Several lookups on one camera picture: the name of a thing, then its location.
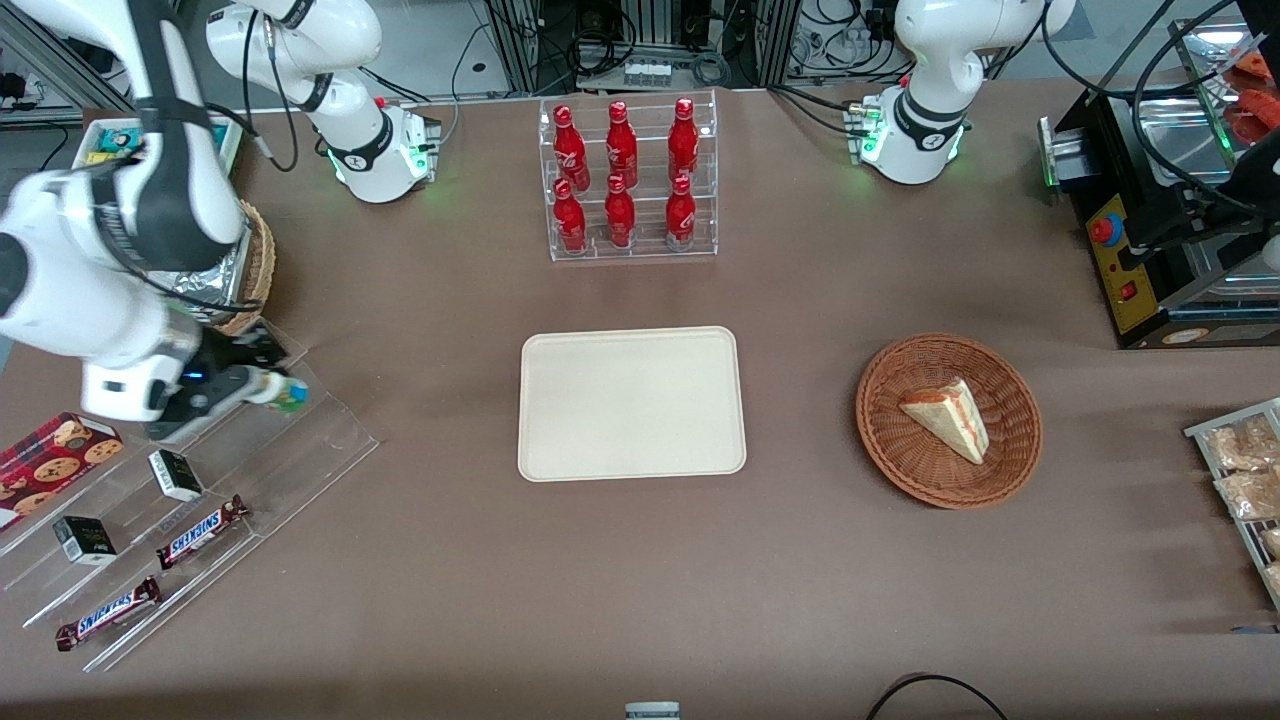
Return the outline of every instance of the aluminum foil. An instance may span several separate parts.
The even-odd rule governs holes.
[[[248,258],[250,236],[239,242],[225,258],[212,268],[198,273],[147,273],[152,281],[202,302],[228,305],[239,297],[244,281],[246,259]],[[221,322],[232,313],[219,313],[195,304],[183,304],[189,313],[206,322]]]

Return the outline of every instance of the small black box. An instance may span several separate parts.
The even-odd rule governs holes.
[[[151,454],[148,460],[151,460],[151,473],[160,483],[160,492],[183,502],[200,500],[204,491],[186,457],[169,450],[157,450]]]
[[[102,521],[95,518],[63,515],[54,523],[54,534],[72,562],[106,565],[115,559],[115,547],[106,537]]]

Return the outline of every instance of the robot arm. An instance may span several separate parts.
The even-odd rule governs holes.
[[[905,90],[867,99],[882,115],[867,128],[863,161],[906,184],[938,177],[984,79],[977,50],[1021,42],[1042,15],[1055,35],[1074,10],[1075,0],[901,0],[895,27],[916,67]]]
[[[46,177],[46,182],[60,179],[68,229],[81,250],[95,259],[105,259],[106,251],[142,270],[215,265],[241,241],[247,224],[219,165],[191,58],[165,4],[15,4],[49,27],[111,50],[133,85],[147,147],[142,161],[114,167],[110,174]]]
[[[388,202],[431,179],[422,118],[380,106],[353,72],[381,50],[365,0],[248,0],[211,13],[205,37],[227,73],[279,90],[307,114],[356,197]]]
[[[248,232],[164,0],[15,0],[37,20],[109,47],[133,83],[145,158],[36,173],[0,215],[0,333],[84,363],[82,405],[154,421],[188,368],[219,368],[227,338],[137,277],[202,270]]]

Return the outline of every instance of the acrylic bottle rack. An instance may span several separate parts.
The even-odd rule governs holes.
[[[689,250],[673,252],[667,247],[667,199],[671,196],[671,178],[667,170],[667,136],[675,120],[676,100],[694,101],[694,124],[698,126],[698,170],[692,174],[690,193],[698,205],[694,215],[694,238]],[[543,170],[543,199],[547,206],[547,236],[552,260],[591,261],[628,259],[680,259],[716,255],[719,250],[719,163],[717,155],[718,120],[716,95],[710,91],[685,94],[626,95],[627,115],[636,131],[639,145],[640,182],[631,188],[636,206],[636,237],[630,249],[622,250],[609,242],[604,215],[608,196],[607,179],[609,161],[604,138],[609,132],[608,97],[579,95],[558,100],[544,100],[539,111],[539,154]],[[570,255],[556,231],[552,210],[556,196],[552,183],[559,177],[556,164],[556,124],[552,110],[568,105],[573,111],[573,124],[586,142],[586,164],[591,173],[591,186],[577,193],[586,213],[586,252]]]

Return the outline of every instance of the woven basket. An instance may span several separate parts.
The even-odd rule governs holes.
[[[991,447],[974,465],[904,413],[902,397],[964,378]],[[972,340],[918,334],[881,350],[858,383],[858,432],[876,465],[924,502],[964,510],[998,505],[1018,492],[1044,445],[1039,407],[1009,363]]]
[[[241,281],[237,302],[244,304],[256,300],[266,302],[266,296],[271,292],[271,274],[275,272],[275,237],[266,220],[248,202],[241,200],[241,209],[253,225],[253,234],[248,241],[248,258],[244,260],[244,277]],[[229,336],[238,336],[253,324],[261,311],[238,313],[214,327]]]

